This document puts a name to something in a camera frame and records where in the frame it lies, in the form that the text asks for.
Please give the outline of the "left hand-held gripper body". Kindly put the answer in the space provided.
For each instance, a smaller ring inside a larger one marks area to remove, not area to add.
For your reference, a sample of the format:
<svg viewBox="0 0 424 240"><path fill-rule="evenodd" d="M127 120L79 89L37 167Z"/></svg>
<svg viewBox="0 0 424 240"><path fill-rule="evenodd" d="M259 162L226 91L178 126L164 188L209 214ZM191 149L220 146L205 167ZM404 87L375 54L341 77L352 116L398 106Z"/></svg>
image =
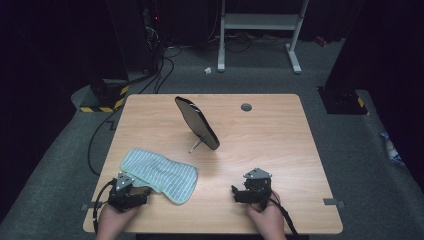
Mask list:
<svg viewBox="0 0 424 240"><path fill-rule="evenodd" d="M136 206L136 198L131 194L134 179L119 172L113 179L113 186L109 192L108 203L119 212L127 211Z"/></svg>

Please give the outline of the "dark equipment rack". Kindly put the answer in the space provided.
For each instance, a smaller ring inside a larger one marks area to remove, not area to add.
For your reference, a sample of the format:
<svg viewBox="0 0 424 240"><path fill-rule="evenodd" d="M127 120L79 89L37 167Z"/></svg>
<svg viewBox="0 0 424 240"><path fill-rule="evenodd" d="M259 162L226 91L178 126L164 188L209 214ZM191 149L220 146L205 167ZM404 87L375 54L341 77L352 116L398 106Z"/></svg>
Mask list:
<svg viewBox="0 0 424 240"><path fill-rule="evenodd" d="M140 0L142 17L146 32L146 42L150 53L150 71L157 69L162 49L161 23L157 0Z"/></svg>

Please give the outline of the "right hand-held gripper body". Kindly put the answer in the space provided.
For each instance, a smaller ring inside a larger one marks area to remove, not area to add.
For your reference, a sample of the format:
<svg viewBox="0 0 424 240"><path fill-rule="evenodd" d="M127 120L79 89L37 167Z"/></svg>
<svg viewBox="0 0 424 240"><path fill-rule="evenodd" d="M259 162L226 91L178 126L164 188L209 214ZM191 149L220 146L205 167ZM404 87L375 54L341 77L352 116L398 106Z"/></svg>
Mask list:
<svg viewBox="0 0 424 240"><path fill-rule="evenodd" d="M272 193L272 174L256 167L244 174L244 177L244 186L251 194L252 203L258 203L264 210Z"/></svg>

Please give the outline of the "white metal stand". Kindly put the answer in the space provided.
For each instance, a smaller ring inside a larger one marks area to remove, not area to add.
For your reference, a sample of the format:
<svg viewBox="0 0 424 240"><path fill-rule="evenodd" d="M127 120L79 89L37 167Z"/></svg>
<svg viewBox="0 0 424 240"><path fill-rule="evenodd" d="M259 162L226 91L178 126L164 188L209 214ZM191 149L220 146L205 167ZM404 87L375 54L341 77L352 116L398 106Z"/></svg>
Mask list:
<svg viewBox="0 0 424 240"><path fill-rule="evenodd" d="M297 14L239 14L226 12L226 0L221 1L220 35L217 56L217 71L225 71L225 31L226 30L276 30L291 31L291 42L285 45L293 72L301 74L302 69L295 53L300 30L303 25L309 0L302 0Z"/></svg>

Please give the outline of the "black yellow striped base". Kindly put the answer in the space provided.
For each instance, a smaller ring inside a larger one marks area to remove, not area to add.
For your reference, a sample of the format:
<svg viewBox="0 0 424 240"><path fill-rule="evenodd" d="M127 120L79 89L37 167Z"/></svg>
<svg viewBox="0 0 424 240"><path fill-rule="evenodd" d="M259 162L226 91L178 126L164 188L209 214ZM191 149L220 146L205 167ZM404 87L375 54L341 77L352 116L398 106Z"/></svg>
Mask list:
<svg viewBox="0 0 424 240"><path fill-rule="evenodd" d="M367 115L362 98L355 91L342 91L319 87L318 93L328 114Z"/></svg>
<svg viewBox="0 0 424 240"><path fill-rule="evenodd" d="M128 89L127 84L120 83L90 86L79 104L79 109L85 113L114 112L122 106Z"/></svg>

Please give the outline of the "person's left hand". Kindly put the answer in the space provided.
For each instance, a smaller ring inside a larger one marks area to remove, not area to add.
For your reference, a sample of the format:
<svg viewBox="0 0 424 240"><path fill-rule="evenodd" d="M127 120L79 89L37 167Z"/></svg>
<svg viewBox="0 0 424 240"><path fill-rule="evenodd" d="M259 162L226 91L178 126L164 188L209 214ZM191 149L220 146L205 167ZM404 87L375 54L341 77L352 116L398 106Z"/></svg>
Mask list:
<svg viewBox="0 0 424 240"><path fill-rule="evenodd" d="M117 211L114 207L106 204L100 213L98 232L101 235L118 235L138 213L139 208L131 208L124 212Z"/></svg>

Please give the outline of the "blue white packet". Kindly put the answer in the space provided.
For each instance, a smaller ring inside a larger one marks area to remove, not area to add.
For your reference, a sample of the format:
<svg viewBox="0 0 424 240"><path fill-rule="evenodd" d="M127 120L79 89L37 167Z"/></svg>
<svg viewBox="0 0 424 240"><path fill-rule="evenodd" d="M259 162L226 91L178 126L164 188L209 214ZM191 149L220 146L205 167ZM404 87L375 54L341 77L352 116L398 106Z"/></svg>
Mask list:
<svg viewBox="0 0 424 240"><path fill-rule="evenodd" d="M397 149L395 148L393 142L391 141L389 135L387 132L383 132L380 134L380 136L383 138L384 142L385 142L385 147L386 147L386 152L388 155L388 158L393 161L394 163L403 165L404 162L401 158L401 156L399 155Z"/></svg>

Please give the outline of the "black floral mirror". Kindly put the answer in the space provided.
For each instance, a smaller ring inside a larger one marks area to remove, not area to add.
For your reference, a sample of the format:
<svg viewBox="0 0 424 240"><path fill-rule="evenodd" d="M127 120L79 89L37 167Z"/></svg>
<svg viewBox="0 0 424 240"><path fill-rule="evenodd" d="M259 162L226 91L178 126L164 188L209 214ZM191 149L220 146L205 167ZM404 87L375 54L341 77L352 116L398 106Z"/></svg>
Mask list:
<svg viewBox="0 0 424 240"><path fill-rule="evenodd" d="M186 124L198 138L189 152L192 153L201 143L204 143L211 150L218 149L220 141L200 108L192 101L180 96L175 98L175 103Z"/></svg>

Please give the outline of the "black curtain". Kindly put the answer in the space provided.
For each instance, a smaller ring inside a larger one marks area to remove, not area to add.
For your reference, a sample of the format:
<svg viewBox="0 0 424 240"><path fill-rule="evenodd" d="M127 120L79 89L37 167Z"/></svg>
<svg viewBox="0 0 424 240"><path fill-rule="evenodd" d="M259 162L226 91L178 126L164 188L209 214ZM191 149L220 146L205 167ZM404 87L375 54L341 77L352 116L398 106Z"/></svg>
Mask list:
<svg viewBox="0 0 424 240"><path fill-rule="evenodd" d="M424 0L363 0L325 87L368 91L424 191Z"/></svg>
<svg viewBox="0 0 424 240"><path fill-rule="evenodd" d="M108 0L0 0L0 215L114 58Z"/></svg>

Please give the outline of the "grey tape strip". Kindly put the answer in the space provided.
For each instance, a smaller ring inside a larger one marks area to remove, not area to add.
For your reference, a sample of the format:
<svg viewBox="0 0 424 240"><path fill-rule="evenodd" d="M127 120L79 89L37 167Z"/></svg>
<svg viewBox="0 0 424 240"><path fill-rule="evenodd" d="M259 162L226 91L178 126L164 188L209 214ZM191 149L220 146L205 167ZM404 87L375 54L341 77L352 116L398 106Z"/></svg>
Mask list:
<svg viewBox="0 0 424 240"><path fill-rule="evenodd" d="M338 209L342 209L345 207L345 203L336 198L324 198L323 202L326 206L336 206Z"/></svg>
<svg viewBox="0 0 424 240"><path fill-rule="evenodd" d="M98 205L101 205L102 204L102 202L99 202L98 204L96 203L96 202L94 202L94 201L92 201L92 202L89 202L89 203L84 203L84 204L82 204L82 206L81 206L81 208L80 208L80 210L81 211L87 211L88 209L90 209L90 208L95 208L96 206L98 206Z"/></svg>

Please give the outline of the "light blue striped towel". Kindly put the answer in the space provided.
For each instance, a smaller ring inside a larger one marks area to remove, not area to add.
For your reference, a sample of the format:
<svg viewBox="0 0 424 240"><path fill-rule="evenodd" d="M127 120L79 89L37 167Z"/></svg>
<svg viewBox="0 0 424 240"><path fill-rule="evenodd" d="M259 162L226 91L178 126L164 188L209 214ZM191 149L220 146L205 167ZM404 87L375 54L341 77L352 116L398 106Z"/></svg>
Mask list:
<svg viewBox="0 0 424 240"><path fill-rule="evenodd" d="M120 166L134 179L135 187L150 187L178 205L190 199L197 184L198 173L194 166L143 149L131 149Z"/></svg>

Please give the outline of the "person's right hand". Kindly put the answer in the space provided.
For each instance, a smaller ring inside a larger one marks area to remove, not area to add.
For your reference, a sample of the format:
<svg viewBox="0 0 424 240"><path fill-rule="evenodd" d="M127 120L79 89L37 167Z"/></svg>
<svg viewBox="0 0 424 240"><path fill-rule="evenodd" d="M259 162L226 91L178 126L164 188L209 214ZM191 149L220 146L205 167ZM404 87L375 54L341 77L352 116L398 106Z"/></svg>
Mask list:
<svg viewBox="0 0 424 240"><path fill-rule="evenodd" d="M279 195L273 193L270 197L267 207L262 210L256 210L252 205L246 204L245 210L259 234L285 234L284 218L280 210Z"/></svg>

